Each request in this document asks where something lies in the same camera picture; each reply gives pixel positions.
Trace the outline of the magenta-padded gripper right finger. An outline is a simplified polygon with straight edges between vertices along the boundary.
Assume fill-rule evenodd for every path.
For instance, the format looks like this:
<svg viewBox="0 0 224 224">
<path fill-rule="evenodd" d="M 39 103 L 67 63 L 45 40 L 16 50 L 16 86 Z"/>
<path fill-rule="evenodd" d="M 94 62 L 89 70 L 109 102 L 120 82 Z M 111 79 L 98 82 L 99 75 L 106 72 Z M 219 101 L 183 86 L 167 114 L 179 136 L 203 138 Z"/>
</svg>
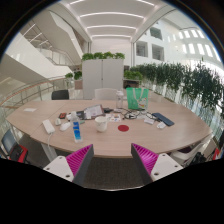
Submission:
<svg viewBox="0 0 224 224">
<path fill-rule="evenodd" d="M 144 185 L 159 180 L 182 169 L 168 154 L 156 154 L 138 144 L 131 144 L 131 154 Z"/>
</svg>

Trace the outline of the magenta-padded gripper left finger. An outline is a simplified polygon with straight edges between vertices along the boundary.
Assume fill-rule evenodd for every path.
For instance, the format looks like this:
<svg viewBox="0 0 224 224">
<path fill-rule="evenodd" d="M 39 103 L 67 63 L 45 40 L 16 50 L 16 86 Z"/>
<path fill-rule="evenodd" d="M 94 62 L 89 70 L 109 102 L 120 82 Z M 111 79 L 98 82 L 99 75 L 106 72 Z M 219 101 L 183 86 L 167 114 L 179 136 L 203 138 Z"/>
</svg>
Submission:
<svg viewBox="0 0 224 224">
<path fill-rule="evenodd" d="M 90 144 L 68 156 L 56 157 L 44 170 L 82 186 L 93 155 L 94 148 Z"/>
</svg>

